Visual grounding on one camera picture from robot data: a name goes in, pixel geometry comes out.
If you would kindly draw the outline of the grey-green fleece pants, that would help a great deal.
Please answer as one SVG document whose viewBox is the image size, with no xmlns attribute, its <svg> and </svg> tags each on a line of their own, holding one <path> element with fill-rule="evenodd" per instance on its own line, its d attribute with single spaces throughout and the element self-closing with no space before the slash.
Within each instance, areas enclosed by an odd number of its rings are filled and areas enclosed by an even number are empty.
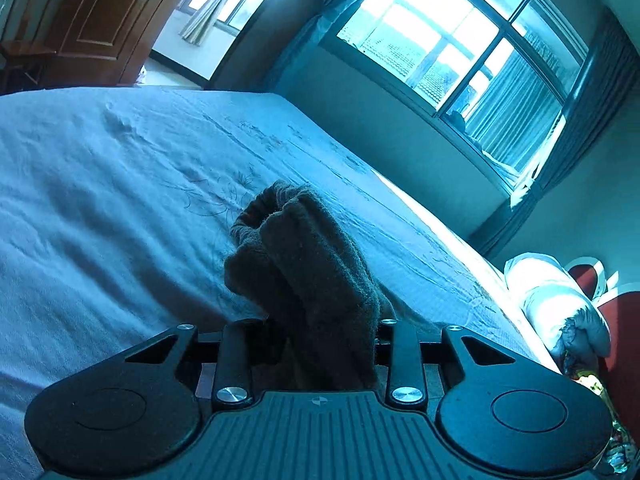
<svg viewBox="0 0 640 480">
<path fill-rule="evenodd" d="M 288 338 L 296 385 L 320 391 L 378 385 L 374 341 L 383 318 L 421 336 L 442 324 L 416 314 L 380 282 L 356 242 L 307 185 L 274 182 L 231 227 L 224 282 L 264 309 Z"/>
</svg>

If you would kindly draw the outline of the large bedroom window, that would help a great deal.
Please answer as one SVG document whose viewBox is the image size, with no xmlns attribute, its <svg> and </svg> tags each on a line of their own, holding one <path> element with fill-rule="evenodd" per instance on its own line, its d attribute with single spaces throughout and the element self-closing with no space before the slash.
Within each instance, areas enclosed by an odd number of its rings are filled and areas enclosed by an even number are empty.
<svg viewBox="0 0 640 480">
<path fill-rule="evenodd" d="M 507 190 L 558 140 L 586 56 L 548 0 L 355 0 L 323 45 Z"/>
</svg>

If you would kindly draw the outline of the light blue floral bedsheet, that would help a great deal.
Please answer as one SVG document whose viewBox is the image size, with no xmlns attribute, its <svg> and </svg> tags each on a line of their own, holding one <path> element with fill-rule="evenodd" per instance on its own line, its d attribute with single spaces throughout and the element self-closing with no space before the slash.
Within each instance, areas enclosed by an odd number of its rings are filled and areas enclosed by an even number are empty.
<svg viewBox="0 0 640 480">
<path fill-rule="evenodd" d="M 23 426 L 52 382 L 182 322 L 256 318 L 224 286 L 235 218 L 312 186 L 418 321 L 552 359 L 503 276 L 431 211 L 274 94 L 69 88 L 1 100 L 1 474 L 40 466 Z"/>
</svg>

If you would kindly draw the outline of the teal curtain near door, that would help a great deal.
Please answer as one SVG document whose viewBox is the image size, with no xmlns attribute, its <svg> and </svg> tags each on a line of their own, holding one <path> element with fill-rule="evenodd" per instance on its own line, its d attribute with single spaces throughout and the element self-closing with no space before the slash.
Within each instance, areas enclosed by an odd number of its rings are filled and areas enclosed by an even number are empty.
<svg viewBox="0 0 640 480">
<path fill-rule="evenodd" d="M 299 70 L 311 58 L 314 49 L 338 19 L 358 0 L 321 0 L 317 10 L 296 32 L 260 82 L 262 91 L 285 93 L 294 84 Z"/>
</svg>

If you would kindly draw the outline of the white balcony curtain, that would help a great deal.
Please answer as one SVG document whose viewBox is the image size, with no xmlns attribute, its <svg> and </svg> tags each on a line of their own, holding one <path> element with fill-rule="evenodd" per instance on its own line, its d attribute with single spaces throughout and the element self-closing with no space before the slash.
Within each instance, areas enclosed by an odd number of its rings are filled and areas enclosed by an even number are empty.
<svg viewBox="0 0 640 480">
<path fill-rule="evenodd" d="M 206 0 L 192 15 L 180 32 L 181 38 L 199 47 L 210 29 L 215 25 L 218 15 L 228 0 Z"/>
</svg>

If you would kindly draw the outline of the white rolled duvet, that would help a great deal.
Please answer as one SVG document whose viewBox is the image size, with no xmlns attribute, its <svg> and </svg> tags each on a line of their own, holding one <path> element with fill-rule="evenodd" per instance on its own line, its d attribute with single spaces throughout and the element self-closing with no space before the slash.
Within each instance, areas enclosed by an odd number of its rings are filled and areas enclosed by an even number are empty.
<svg viewBox="0 0 640 480">
<path fill-rule="evenodd" d="M 558 369 L 593 370 L 611 355 L 605 318 L 555 258 L 524 252 L 504 265 L 506 287 Z"/>
</svg>

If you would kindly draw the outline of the brown wooden door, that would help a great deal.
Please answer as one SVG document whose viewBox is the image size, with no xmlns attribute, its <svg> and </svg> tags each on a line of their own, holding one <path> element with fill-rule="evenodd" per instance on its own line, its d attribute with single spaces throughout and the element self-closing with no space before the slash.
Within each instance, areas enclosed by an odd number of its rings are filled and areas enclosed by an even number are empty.
<svg viewBox="0 0 640 480">
<path fill-rule="evenodd" d="M 180 0 L 63 0 L 49 29 L 46 88 L 129 87 Z"/>
</svg>

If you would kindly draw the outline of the red white headboard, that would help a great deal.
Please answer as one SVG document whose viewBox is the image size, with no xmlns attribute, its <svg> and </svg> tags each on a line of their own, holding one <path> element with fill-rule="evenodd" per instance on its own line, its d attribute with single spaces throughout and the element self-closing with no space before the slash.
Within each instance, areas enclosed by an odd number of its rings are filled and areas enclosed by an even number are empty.
<svg viewBox="0 0 640 480">
<path fill-rule="evenodd" d="M 600 377 L 620 422 L 639 443 L 639 282 L 616 283 L 593 257 L 564 268 L 608 323 L 611 354 L 600 359 Z"/>
</svg>

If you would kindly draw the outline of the teal curtain near headboard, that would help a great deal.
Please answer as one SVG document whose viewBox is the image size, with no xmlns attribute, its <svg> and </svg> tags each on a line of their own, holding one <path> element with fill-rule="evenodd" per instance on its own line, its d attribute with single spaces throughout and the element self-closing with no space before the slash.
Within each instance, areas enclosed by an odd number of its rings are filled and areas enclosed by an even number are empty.
<svg viewBox="0 0 640 480">
<path fill-rule="evenodd" d="M 639 53 L 612 9 L 598 21 L 585 64 L 562 109 L 565 125 L 536 177 L 519 186 L 469 237 L 483 257 L 495 257 L 537 204 L 573 171 L 605 132 L 639 82 Z"/>
</svg>

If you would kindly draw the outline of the wooden chair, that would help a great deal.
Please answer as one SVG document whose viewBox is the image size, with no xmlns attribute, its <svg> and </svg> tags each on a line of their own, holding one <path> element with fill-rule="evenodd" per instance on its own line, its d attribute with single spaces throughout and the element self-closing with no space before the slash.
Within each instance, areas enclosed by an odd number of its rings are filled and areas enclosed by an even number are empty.
<svg viewBox="0 0 640 480">
<path fill-rule="evenodd" d="M 43 32 L 53 0 L 11 0 L 1 32 L 1 93 L 27 81 L 39 88 L 46 67 L 55 55 Z"/>
</svg>

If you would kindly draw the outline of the colourful patterned blanket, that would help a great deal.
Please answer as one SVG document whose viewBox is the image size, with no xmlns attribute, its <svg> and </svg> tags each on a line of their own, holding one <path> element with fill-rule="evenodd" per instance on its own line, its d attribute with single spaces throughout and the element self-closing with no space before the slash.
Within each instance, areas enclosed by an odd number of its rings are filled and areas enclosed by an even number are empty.
<svg viewBox="0 0 640 480">
<path fill-rule="evenodd" d="M 631 473 L 638 448 L 629 430 L 620 420 L 608 390 L 593 370 L 578 370 L 572 375 L 574 382 L 587 388 L 605 406 L 608 413 L 608 443 L 600 460 L 600 471 L 605 478 L 626 479 Z"/>
</svg>

